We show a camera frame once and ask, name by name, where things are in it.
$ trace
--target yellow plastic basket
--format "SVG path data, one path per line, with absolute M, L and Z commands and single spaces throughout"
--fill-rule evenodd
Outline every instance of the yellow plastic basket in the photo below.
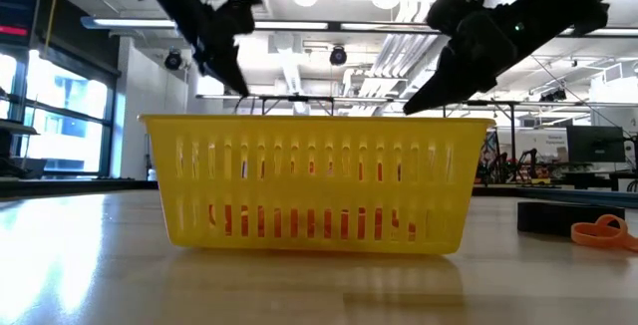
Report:
M 455 252 L 491 120 L 144 116 L 173 244 Z

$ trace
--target table surface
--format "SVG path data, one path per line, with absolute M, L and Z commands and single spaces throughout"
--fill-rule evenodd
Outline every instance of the table surface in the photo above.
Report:
M 445 257 L 182 249 L 152 190 L 4 202 L 0 324 L 635 324 L 638 257 L 518 234 L 517 201 Z

